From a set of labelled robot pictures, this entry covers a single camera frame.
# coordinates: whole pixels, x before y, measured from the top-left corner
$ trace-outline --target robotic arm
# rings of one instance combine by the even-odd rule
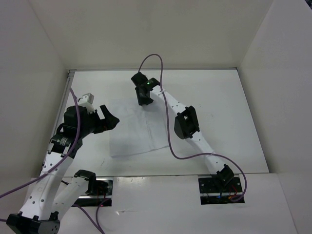
[[[136,96],[138,104],[149,105],[154,100],[151,99],[150,93],[155,97],[155,101],[164,102],[163,92],[166,92],[168,108],[171,109],[175,117],[174,131],[180,139],[185,139],[198,153],[213,153],[213,149],[203,137],[198,124],[196,110],[193,106],[186,105],[177,101],[166,90],[161,90],[160,83],[155,78],[147,79],[145,75],[138,72],[131,78],[136,86]],[[213,177],[217,178],[218,186],[226,186],[234,177],[233,171],[224,161],[216,156],[202,156],[205,164]]]
[[[93,194],[97,190],[96,174],[79,170],[71,183],[55,197],[62,178],[82,146],[82,139],[91,133],[111,130],[119,123],[119,119],[109,113],[105,105],[100,106],[105,119],[100,119],[92,106],[93,99],[92,94],[85,94],[78,100],[80,134],[74,150],[54,171],[35,184],[19,213],[9,215],[7,225],[15,233],[57,234],[60,220],[78,197],[83,193]],[[64,123],[50,140],[41,175],[46,174],[67,154],[75,140],[77,125],[76,108],[70,106],[64,114]]]

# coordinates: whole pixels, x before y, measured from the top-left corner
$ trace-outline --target white panel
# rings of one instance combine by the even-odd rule
[[[30,0],[67,68],[236,67],[272,0]],[[156,67],[158,61],[148,61]]]
[[[280,173],[278,177],[298,233],[310,234],[312,230],[312,171]]]
[[[272,172],[311,169],[311,22],[304,0],[275,0],[239,68]]]
[[[277,175],[247,175],[249,183],[245,204],[195,205],[199,202],[198,181],[194,176],[161,177],[148,183],[134,183],[118,187],[127,192],[122,200],[113,194],[112,207],[99,211],[99,222],[107,234],[296,234],[289,208]],[[196,187],[193,197],[191,191]],[[139,200],[144,193],[144,207]],[[118,211],[120,203],[132,204],[136,209]],[[86,208],[95,218],[95,207]],[[86,216],[77,208],[71,208],[64,216],[60,234],[97,234]]]
[[[66,71],[27,1],[1,1],[0,44],[0,178],[30,179],[44,159]]]
[[[159,77],[159,71],[142,72],[150,78]],[[95,96],[93,106],[99,110],[101,117],[99,106],[106,104],[110,110],[110,99],[136,98],[135,86],[130,80],[135,73],[136,71],[76,72],[72,88],[78,97],[92,93]],[[196,108],[201,132],[217,153],[230,157],[247,173],[268,172],[236,70],[166,70],[163,75],[164,88],[181,103]],[[69,97],[67,107],[73,104]],[[80,169],[95,172],[97,176],[209,173],[203,158],[177,160],[168,148],[111,158],[109,140],[109,132],[87,136],[66,176],[73,176]],[[173,132],[172,141],[179,156],[196,153],[196,150]],[[236,173],[239,172],[231,163],[228,165]]]

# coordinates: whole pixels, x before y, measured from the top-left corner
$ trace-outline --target cloth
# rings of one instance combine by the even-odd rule
[[[136,98],[109,101],[110,112],[120,119],[110,131],[110,156],[130,156],[168,147],[162,103],[139,106]]]

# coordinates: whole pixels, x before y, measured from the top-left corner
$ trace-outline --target white table surface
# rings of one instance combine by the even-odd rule
[[[106,234],[297,234],[276,174],[248,174],[244,204],[200,205],[194,175],[115,177],[111,207],[99,222]],[[96,207],[86,207],[95,219]],[[98,234],[70,208],[59,234]]]
[[[77,97],[92,93],[95,96],[93,106],[103,117],[99,106],[106,104],[110,110],[110,99],[136,98],[135,86],[130,80],[135,73],[123,70],[75,72],[71,87]],[[159,80],[158,70],[143,70],[142,73]],[[165,70],[163,79],[164,88],[171,95],[196,108],[200,129],[216,153],[230,157],[246,173],[268,172],[236,70]],[[73,104],[69,96],[66,107]],[[87,136],[65,176],[73,176],[80,169],[95,172],[97,176],[209,174],[202,158],[177,160],[169,148],[126,158],[111,158],[109,135],[108,131]],[[195,153],[187,143],[174,134],[172,136],[178,155]],[[226,163],[238,173],[234,165]]]

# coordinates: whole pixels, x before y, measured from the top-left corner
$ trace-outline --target white cloth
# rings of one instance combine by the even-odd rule
[[[139,106],[136,98],[109,101],[110,112],[120,119],[110,131],[110,156],[130,156],[168,147],[161,103]]]

